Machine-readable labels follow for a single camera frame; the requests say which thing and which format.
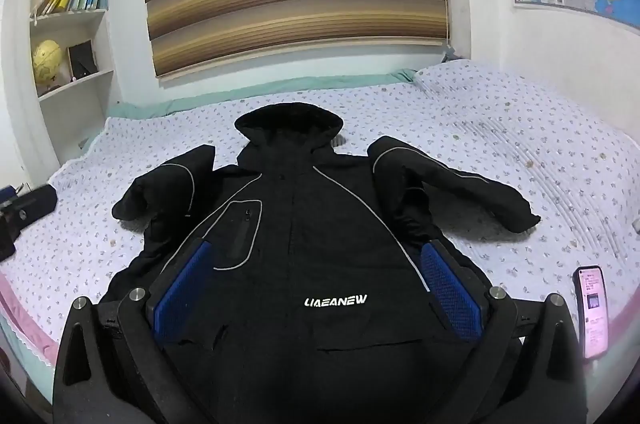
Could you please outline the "small black picture frame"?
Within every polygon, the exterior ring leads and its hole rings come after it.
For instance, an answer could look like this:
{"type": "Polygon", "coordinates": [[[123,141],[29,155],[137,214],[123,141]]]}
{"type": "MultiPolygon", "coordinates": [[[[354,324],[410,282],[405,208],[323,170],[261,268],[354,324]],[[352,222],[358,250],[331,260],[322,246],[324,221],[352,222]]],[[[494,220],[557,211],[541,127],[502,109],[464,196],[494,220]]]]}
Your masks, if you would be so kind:
{"type": "Polygon", "coordinates": [[[67,58],[70,66],[70,78],[73,80],[93,75],[98,71],[90,40],[69,46],[67,58]]]}

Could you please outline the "green bed sheet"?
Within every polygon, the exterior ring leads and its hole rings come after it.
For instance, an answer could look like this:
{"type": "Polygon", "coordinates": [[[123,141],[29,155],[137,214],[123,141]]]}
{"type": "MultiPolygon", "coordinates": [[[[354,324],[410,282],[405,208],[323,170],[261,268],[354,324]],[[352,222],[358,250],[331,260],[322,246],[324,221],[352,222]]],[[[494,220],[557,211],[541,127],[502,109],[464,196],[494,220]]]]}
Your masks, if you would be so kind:
{"type": "Polygon", "coordinates": [[[218,155],[233,158],[246,143],[246,136],[234,127],[237,119],[262,106],[291,102],[314,104],[342,118],[343,127],[332,144],[341,153],[362,154],[369,143],[383,135],[413,140],[408,131],[424,113],[425,95],[404,77],[367,77],[362,86],[322,84],[311,89],[294,79],[179,98],[148,111],[122,104],[108,116],[85,153],[159,162],[209,144],[216,147],[218,155]]]}

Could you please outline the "yellow globe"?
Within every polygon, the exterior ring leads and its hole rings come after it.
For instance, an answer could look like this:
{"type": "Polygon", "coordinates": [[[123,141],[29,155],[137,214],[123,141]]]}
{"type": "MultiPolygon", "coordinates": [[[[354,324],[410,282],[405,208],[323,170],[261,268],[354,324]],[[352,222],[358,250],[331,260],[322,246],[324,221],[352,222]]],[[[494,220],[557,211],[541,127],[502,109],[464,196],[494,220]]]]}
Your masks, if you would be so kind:
{"type": "Polygon", "coordinates": [[[36,84],[50,84],[62,64],[61,47],[54,40],[43,40],[32,52],[32,70],[36,84]]]}

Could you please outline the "floral white pillow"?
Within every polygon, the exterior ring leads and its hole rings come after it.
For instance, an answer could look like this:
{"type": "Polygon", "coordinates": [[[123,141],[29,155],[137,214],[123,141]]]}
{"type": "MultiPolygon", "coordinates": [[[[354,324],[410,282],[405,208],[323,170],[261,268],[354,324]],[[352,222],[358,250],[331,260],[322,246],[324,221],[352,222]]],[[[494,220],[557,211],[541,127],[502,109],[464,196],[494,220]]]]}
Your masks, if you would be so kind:
{"type": "Polygon", "coordinates": [[[413,81],[437,103],[460,110],[479,107],[489,113],[592,115],[587,106],[551,88],[464,58],[421,68],[413,81]]]}

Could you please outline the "black hooded jacket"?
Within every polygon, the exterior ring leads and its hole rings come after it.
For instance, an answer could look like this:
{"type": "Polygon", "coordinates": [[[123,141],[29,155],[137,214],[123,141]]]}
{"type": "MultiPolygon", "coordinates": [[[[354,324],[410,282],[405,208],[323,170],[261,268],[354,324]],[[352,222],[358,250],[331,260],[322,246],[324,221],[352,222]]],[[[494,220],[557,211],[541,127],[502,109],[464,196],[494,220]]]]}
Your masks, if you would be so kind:
{"type": "Polygon", "coordinates": [[[307,103],[235,123],[246,147],[216,167],[202,145],[137,177],[113,217],[143,222],[141,253],[99,303],[70,311],[53,395],[58,423],[436,423],[477,342],[452,329],[420,270],[445,246],[431,191],[506,231],[538,225],[509,185],[383,137],[337,153],[343,126],[307,103]],[[178,340],[154,340],[150,287],[196,239],[213,272],[178,340]]]}

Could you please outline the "smartphone with lit screen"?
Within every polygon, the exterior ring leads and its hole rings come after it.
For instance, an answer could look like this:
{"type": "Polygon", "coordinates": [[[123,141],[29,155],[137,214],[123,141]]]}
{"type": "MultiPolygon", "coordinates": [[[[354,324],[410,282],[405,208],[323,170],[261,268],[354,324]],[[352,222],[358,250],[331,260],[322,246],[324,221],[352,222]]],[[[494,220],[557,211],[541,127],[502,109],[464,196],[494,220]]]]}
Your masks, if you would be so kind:
{"type": "Polygon", "coordinates": [[[582,358],[596,360],[608,351],[608,299],[599,266],[578,267],[573,274],[582,358]]]}

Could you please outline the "white bookshelf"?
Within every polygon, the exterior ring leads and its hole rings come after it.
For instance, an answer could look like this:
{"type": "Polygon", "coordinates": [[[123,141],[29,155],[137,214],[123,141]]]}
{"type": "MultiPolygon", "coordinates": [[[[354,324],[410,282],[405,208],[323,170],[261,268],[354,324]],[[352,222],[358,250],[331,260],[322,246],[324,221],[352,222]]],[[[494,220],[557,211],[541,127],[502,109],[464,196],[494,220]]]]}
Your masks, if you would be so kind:
{"type": "Polygon", "coordinates": [[[18,154],[36,182],[47,180],[78,157],[103,127],[108,109],[120,98],[107,10],[30,17],[32,0],[6,0],[6,61],[3,90],[18,154]],[[55,80],[39,86],[32,70],[32,52],[43,40],[62,50],[55,80]],[[90,40],[98,71],[70,78],[67,48],[90,40]]]}

